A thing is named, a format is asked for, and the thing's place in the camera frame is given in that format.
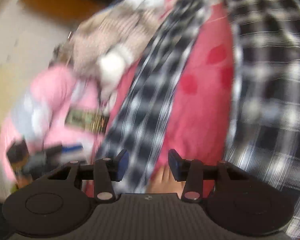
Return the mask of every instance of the blue object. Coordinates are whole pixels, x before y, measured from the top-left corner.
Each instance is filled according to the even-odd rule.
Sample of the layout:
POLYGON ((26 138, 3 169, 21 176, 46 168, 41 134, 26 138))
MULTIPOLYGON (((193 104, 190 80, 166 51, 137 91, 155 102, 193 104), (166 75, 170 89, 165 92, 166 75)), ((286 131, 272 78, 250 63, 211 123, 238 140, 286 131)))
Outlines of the blue object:
POLYGON ((63 146, 62 147, 62 153, 77 151, 77 150, 81 150, 81 149, 83 149, 82 144, 78 144, 78 145, 74 145, 74 146, 68 146, 68 147, 63 146))
POLYGON ((129 153, 126 150, 122 150, 115 160, 119 161, 116 181, 121 181, 129 165, 129 153))

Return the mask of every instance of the black and white checkered fabric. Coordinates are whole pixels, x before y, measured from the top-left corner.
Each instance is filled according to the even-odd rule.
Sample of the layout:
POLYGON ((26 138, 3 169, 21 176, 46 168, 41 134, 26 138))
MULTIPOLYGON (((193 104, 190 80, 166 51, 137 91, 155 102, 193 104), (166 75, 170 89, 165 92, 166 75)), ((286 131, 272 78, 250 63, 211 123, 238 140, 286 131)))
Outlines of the black and white checkered fabric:
POLYGON ((300 238, 300 0, 225 0, 235 78, 226 160, 295 203, 300 238))
POLYGON ((96 157, 129 152, 129 167, 116 192, 144 192, 161 150, 175 87, 209 0, 178 0, 149 42, 129 93, 96 157))

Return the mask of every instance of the beige knit fabric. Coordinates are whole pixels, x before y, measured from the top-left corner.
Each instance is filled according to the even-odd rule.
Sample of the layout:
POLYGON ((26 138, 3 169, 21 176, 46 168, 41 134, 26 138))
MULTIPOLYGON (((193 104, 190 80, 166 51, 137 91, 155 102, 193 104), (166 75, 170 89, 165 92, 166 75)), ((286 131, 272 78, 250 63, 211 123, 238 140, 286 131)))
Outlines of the beige knit fabric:
POLYGON ((79 28, 71 38, 74 71, 97 78, 98 57, 117 43, 126 46, 137 60, 159 25, 153 9, 133 10, 124 2, 116 5, 95 28, 79 28))

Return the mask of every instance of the pink fabric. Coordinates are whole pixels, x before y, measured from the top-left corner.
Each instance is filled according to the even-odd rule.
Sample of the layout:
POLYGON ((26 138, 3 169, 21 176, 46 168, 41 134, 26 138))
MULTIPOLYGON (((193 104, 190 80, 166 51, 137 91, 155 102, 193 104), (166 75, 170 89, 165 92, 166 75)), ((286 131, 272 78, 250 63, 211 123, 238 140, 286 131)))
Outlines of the pink fabric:
MULTIPOLYGON (((231 100, 232 35, 222 4, 212 9, 177 85, 155 170, 167 163, 169 149, 207 165, 222 159, 231 100)), ((212 185, 206 184, 206 194, 212 185)))
MULTIPOLYGON (((53 111, 50 129, 45 138, 42 138, 45 147, 57 143, 63 145, 82 143, 83 145, 90 144, 92 151, 95 151, 103 140, 103 135, 96 136, 89 132, 64 126, 66 115, 72 104, 71 95, 77 82, 78 79, 73 76, 69 68, 58 65, 39 74, 30 85, 30 92, 35 99, 46 102, 53 111)), ((81 109, 95 110, 98 108, 97 98, 98 90, 95 82, 89 81, 83 96, 75 104, 81 109)), ((13 141, 21 140, 21 137, 8 116, 1 128, 0 160, 9 181, 15 181, 15 176, 7 160, 6 152, 13 141)), ((40 150, 42 147, 42 143, 36 147, 35 142, 28 141, 27 145, 30 152, 40 150)))

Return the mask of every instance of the fabric pile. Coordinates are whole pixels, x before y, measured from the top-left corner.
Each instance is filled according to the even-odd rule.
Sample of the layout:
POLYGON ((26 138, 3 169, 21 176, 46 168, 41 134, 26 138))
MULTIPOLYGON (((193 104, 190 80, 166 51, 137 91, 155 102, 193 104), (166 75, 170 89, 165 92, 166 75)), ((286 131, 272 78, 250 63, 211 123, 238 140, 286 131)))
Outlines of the fabric pile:
POLYGON ((116 193, 144 192, 171 148, 225 159, 294 202, 287 234, 299 239, 300 0, 177 0, 167 16, 174 0, 158 1, 119 0, 79 26, 56 53, 67 66, 42 73, 2 127, 6 173, 7 147, 22 136, 80 142, 92 158, 126 149, 116 193), (105 136, 64 125, 71 107, 102 101, 105 136))

